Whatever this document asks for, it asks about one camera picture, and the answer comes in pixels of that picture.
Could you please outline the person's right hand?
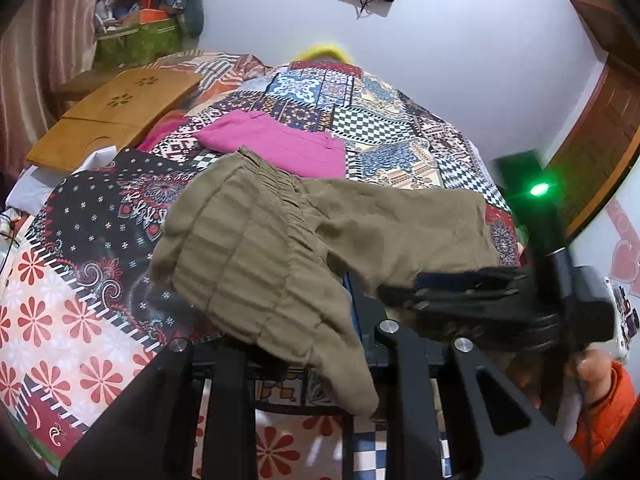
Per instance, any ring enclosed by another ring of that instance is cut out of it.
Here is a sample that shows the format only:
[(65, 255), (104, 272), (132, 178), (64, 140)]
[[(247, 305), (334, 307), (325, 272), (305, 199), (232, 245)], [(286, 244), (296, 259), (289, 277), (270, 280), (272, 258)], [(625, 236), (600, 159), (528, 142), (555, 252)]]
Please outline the person's right hand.
[[(541, 406), (543, 371), (544, 363), (538, 354), (519, 354), (506, 369), (506, 376), (523, 391), (535, 408)], [(576, 356), (574, 365), (567, 364), (564, 374), (580, 379), (585, 387), (586, 403), (592, 405), (604, 399), (611, 390), (612, 360), (601, 350), (586, 350)]]

